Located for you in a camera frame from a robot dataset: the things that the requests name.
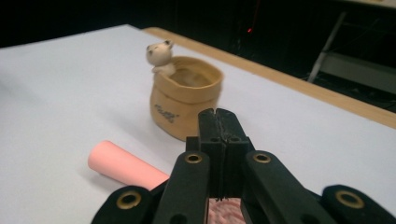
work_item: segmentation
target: white tabletop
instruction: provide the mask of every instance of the white tabletop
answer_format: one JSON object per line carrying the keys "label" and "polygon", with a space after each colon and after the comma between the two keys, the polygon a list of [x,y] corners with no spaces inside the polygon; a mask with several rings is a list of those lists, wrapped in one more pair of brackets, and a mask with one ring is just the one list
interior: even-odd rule
{"label": "white tabletop", "polygon": [[[170,174],[185,143],[149,115],[146,46],[131,26],[0,49],[0,223],[90,223],[123,185],[87,165],[110,140]],[[396,214],[396,130],[180,46],[225,75],[219,107],[308,189],[344,184]]]}

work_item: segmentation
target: brown paper bag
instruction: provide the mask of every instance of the brown paper bag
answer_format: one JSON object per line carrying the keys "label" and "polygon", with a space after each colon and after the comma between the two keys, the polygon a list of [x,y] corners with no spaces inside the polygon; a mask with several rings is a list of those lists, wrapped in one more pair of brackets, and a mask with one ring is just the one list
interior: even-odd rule
{"label": "brown paper bag", "polygon": [[182,141],[198,134],[198,113],[216,109],[223,74],[213,65],[190,57],[173,57],[172,76],[154,75],[150,113],[156,124]]}

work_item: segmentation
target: wooden table edge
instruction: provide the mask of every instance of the wooden table edge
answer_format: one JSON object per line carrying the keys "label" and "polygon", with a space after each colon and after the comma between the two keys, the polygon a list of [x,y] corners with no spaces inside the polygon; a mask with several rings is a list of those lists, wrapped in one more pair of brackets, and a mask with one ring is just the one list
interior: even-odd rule
{"label": "wooden table edge", "polygon": [[396,129],[396,114],[388,110],[366,104],[362,101],[358,101],[335,91],[327,90],[320,86],[303,81],[299,78],[276,71],[275,69],[266,67],[259,63],[254,63],[247,59],[232,55],[231,53],[221,49],[216,49],[198,41],[189,39],[185,36],[166,31],[162,28],[149,27],[143,29],[143,31],[147,34],[155,35],[161,39],[171,39],[176,44],[186,49],[192,49],[206,56],[215,58],[221,62],[241,68],[254,75],[265,77],[271,81],[314,97],[320,101],[335,105],[356,115]]}

